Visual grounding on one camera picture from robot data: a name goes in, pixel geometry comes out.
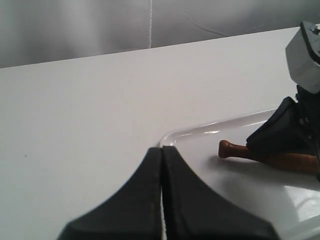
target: wooden handle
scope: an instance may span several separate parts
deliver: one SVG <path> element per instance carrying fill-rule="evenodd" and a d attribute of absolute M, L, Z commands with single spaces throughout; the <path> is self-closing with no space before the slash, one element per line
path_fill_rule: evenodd
<path fill-rule="evenodd" d="M 254 155 L 246 146 L 235 145 L 227 140 L 220 141 L 218 155 L 223 159 L 229 157 L 250 159 L 290 172 L 312 175 L 320 172 L 316 156 L 298 153 Z"/>

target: white tabletop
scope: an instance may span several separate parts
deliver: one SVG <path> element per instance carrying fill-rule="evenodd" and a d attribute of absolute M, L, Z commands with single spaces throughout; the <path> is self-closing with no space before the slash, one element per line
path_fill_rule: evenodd
<path fill-rule="evenodd" d="M 293 96 L 296 31 L 0 69 L 0 239 L 54 240 L 166 132 Z"/>

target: clear plastic tray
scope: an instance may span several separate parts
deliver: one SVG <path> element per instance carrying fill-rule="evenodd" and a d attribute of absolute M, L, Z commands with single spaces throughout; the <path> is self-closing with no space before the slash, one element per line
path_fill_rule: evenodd
<path fill-rule="evenodd" d="M 275 111 L 172 131 L 161 146 L 176 146 L 195 173 L 215 192 L 271 222 L 282 240 L 320 239 L 320 183 L 314 176 L 262 163 L 218 157 L 219 141 L 245 145 L 246 138 Z"/>

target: gray wall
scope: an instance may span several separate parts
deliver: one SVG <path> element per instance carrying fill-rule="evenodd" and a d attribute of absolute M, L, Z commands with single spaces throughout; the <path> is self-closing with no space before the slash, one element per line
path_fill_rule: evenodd
<path fill-rule="evenodd" d="M 289 28 L 300 20 L 320 22 L 320 1 L 0 0 L 0 68 Z"/>

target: brown wooden tool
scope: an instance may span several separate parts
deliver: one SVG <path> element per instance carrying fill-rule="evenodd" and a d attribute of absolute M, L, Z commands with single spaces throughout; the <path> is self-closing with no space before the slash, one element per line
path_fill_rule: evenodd
<path fill-rule="evenodd" d="M 218 155 L 220 158 L 229 157 L 254 160 L 290 172 L 316 175 L 319 171 L 316 156 L 299 153 L 279 153 L 269 155 L 254 155 L 246 146 L 232 144 L 227 140 L 220 141 Z"/>

